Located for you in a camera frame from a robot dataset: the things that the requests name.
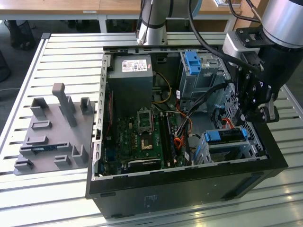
yellow cable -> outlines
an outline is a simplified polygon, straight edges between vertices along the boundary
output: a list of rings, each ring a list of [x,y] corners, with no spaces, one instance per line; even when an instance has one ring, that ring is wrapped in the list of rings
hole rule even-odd
[[[162,101],[151,102],[151,103],[154,103],[154,104],[161,104],[161,103],[167,102],[170,99],[170,96],[171,96],[171,87],[170,87],[170,84],[169,84],[168,80],[161,73],[159,73],[159,72],[156,72],[156,73],[158,73],[165,80],[165,82],[167,83],[167,85],[169,86],[169,96],[166,99],[164,99]]]

ram slot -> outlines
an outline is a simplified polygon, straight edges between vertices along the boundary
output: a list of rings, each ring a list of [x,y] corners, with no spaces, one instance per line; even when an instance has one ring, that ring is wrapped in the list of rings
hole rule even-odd
[[[174,159],[171,149],[171,135],[169,134],[167,116],[159,116],[159,128],[162,144],[162,152],[164,158],[164,165],[166,167],[173,167]]]

gray plastic base plate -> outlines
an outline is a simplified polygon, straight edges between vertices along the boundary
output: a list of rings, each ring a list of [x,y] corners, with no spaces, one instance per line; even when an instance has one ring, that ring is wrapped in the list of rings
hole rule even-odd
[[[28,146],[26,142],[29,141],[29,138],[43,138],[46,136],[48,139],[47,141],[42,142],[41,146],[49,147],[45,150],[37,150],[35,152],[29,151],[25,152],[26,154],[23,156],[21,153],[24,152],[20,150],[20,155],[18,156],[18,160],[16,164],[18,169],[15,168],[14,174],[15,175],[24,175],[24,174],[35,174],[35,173],[42,173],[42,172],[52,172],[52,171],[59,171],[59,170],[69,170],[69,169],[77,169],[77,168],[85,168],[88,166],[88,160],[86,158],[86,154],[83,155],[83,162],[81,162],[81,158],[79,158],[81,152],[81,146],[84,146],[83,152],[87,153],[90,151],[91,146],[91,138],[92,138],[92,129],[93,129],[93,122],[94,122],[94,110],[95,110],[95,103],[91,102],[92,106],[92,114],[84,114],[82,115],[82,111],[80,109],[80,103],[74,103],[75,112],[74,117],[77,122],[77,126],[71,128],[68,124],[65,116],[62,114],[60,108],[60,104],[49,104],[47,108],[43,109],[46,118],[44,121],[37,118],[33,115],[31,119],[30,126],[27,130],[26,138],[23,142],[23,146]],[[32,126],[39,125],[43,123],[47,125],[47,122],[51,122],[51,127],[41,127],[39,129],[33,130]],[[53,149],[48,150],[53,144],[60,144],[60,143],[67,143],[66,148],[61,149]],[[72,148],[73,146],[76,147],[75,158],[72,157]],[[29,159],[33,166],[24,164]]]

motherboard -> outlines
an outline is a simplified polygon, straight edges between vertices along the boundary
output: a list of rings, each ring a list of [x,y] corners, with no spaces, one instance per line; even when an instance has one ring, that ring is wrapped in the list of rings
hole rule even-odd
[[[184,156],[173,142],[177,130],[174,113],[154,114],[141,109],[136,116],[118,118],[116,143],[105,150],[104,174],[116,175],[178,167]]]

desk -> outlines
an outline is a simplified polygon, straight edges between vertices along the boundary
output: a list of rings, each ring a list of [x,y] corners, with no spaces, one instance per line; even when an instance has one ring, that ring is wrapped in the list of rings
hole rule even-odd
[[[202,34],[223,44],[222,33]],[[168,33],[168,43],[198,44],[191,33]],[[87,169],[15,176],[12,171],[32,115],[33,97],[51,96],[53,83],[65,83],[74,102],[83,96],[98,108],[103,46],[137,45],[134,34],[53,34],[42,39],[0,136],[1,226],[300,226],[303,219],[303,111],[286,86],[275,105],[280,121],[269,128],[289,168],[237,200],[202,204],[129,218],[105,220],[86,200]]]
[[[0,0],[1,20],[98,20],[99,0]]]
[[[99,22],[101,32],[107,32],[106,20],[108,19],[138,19],[140,2],[141,0],[100,0]],[[234,9],[238,14],[242,12],[239,7]],[[203,0],[201,9],[194,20],[227,20],[224,32],[231,31],[236,23],[236,18],[231,14],[229,8],[217,7],[214,0]]]
[[[108,19],[138,19],[140,0],[0,0],[0,20],[99,20],[107,33]],[[233,29],[236,18],[229,8],[204,0],[195,20],[228,20],[225,32]]]

